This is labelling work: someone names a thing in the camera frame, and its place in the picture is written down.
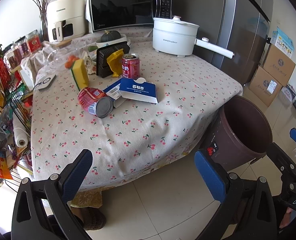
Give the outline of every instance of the refrigerator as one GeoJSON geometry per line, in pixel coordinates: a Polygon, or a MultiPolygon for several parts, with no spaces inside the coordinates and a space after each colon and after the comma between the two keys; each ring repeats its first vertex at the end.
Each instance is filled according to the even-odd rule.
{"type": "Polygon", "coordinates": [[[273,0],[173,0],[172,14],[199,25],[197,37],[234,52],[233,59],[195,46],[193,54],[240,84],[251,81],[264,51],[273,0]]]}

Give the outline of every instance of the tin can on floor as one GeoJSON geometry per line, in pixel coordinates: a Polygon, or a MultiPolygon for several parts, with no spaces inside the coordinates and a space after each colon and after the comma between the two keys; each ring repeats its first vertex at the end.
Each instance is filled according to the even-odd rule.
{"type": "Polygon", "coordinates": [[[84,88],[78,94],[81,107],[98,118],[108,116],[113,109],[113,101],[97,88],[84,88]]]}
{"type": "Polygon", "coordinates": [[[125,78],[137,79],[140,77],[140,59],[135,53],[122,56],[122,76],[125,78]]]}

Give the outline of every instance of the sticker on trash can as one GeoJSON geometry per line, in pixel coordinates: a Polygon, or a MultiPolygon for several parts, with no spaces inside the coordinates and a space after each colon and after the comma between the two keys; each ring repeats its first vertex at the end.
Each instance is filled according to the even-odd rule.
{"type": "Polygon", "coordinates": [[[275,81],[271,80],[270,84],[267,88],[268,92],[272,94],[274,92],[276,86],[277,86],[277,83],[275,81]]]}
{"type": "Polygon", "coordinates": [[[213,155],[216,151],[218,151],[218,145],[215,141],[212,142],[212,144],[207,148],[208,155],[213,155]]]}

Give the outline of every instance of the slipper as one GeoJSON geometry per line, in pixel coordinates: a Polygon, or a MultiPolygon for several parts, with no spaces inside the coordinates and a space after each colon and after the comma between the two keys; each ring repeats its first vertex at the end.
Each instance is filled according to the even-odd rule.
{"type": "Polygon", "coordinates": [[[99,230],[106,224],[106,217],[98,208],[81,208],[81,213],[84,219],[84,229],[86,231],[99,230]]]}

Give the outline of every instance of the microwave control panel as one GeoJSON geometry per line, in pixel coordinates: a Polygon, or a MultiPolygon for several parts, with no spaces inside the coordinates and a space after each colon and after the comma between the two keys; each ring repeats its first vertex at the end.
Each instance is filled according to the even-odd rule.
{"type": "Polygon", "coordinates": [[[160,0],[160,18],[170,19],[171,0],[160,0]]]}

